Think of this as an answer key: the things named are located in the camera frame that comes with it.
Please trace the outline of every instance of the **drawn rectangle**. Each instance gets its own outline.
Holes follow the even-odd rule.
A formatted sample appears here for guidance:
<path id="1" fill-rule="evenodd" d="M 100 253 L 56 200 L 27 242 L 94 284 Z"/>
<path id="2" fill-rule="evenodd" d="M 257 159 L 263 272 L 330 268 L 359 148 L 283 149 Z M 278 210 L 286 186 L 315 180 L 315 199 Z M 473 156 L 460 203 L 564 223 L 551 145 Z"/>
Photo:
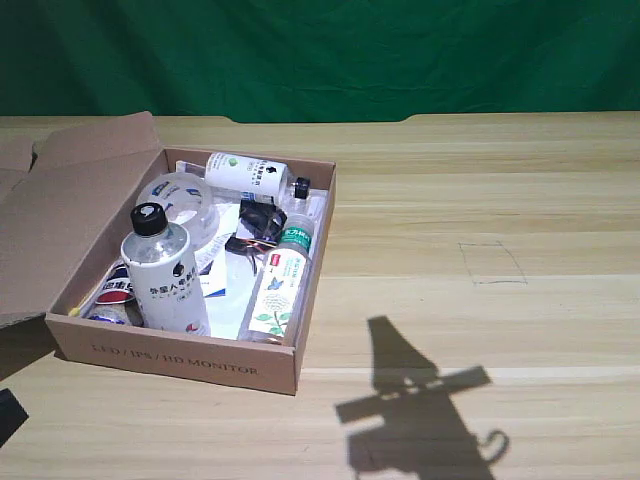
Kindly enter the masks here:
<path id="1" fill-rule="evenodd" d="M 502 242 L 459 243 L 458 246 L 474 285 L 528 284 L 527 277 L 516 257 Z"/>

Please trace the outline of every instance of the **green curtain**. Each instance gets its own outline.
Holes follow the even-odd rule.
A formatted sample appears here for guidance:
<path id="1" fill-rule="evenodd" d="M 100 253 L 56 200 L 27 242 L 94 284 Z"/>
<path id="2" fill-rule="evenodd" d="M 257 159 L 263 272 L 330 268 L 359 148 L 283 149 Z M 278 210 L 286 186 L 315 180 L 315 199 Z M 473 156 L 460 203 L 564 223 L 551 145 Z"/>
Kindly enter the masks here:
<path id="1" fill-rule="evenodd" d="M 3 0 L 0 115 L 640 110 L 638 0 Z"/>

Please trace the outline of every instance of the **light wood table surface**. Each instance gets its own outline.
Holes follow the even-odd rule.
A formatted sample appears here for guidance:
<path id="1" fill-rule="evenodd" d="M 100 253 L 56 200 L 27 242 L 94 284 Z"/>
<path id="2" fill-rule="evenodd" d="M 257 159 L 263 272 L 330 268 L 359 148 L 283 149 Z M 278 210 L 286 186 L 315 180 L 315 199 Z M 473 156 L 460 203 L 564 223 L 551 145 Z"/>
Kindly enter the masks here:
<path id="1" fill-rule="evenodd" d="M 94 120 L 0 118 L 0 139 Z M 1 478 L 340 480 L 350 463 L 362 479 L 640 478 L 639 113 L 157 125 L 165 145 L 338 163 L 299 393 L 47 354 L 1 382 L 30 414 Z M 377 379 L 437 366 L 445 385 L 481 370 L 490 383 L 383 391 L 341 423 L 336 405 L 381 393 L 380 316 L 424 364 L 389 336 Z M 11 338 L 25 357 L 50 348 L 41 326 L 13 335 L 5 353 Z"/>

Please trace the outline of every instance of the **white bottle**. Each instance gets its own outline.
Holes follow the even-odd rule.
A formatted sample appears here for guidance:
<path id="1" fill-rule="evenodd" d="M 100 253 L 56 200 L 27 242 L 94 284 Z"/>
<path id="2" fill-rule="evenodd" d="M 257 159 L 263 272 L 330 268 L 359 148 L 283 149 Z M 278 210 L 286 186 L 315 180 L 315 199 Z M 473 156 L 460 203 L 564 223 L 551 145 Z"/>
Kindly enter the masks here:
<path id="1" fill-rule="evenodd" d="M 310 185 L 308 178 L 295 177 L 284 163 L 223 152 L 211 154 L 204 180 L 218 190 L 235 191 L 240 200 L 278 207 L 298 196 L 296 191 L 308 192 Z"/>
<path id="2" fill-rule="evenodd" d="M 298 328 L 313 231 L 306 215 L 288 216 L 278 246 L 265 258 L 238 340 L 281 344 L 287 330 Z"/>
<path id="3" fill-rule="evenodd" d="M 134 231 L 122 242 L 120 253 L 145 327 L 210 335 L 189 232 L 167 222 L 157 203 L 136 206 L 131 222 Z"/>

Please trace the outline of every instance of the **bottle cap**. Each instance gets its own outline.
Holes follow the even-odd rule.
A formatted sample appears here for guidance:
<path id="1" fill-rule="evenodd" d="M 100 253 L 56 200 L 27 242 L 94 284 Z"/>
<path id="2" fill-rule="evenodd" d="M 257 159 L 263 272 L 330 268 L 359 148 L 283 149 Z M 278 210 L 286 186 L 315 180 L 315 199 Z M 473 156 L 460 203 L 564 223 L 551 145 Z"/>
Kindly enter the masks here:
<path id="1" fill-rule="evenodd" d="M 162 205 L 158 203 L 141 203 L 131 210 L 133 231 L 141 237 L 151 237 L 162 232 L 169 222 Z"/>
<path id="2" fill-rule="evenodd" d="M 306 200 L 309 196 L 309 189 L 311 188 L 311 180 L 305 177 L 296 178 L 295 190 L 293 196 Z"/>

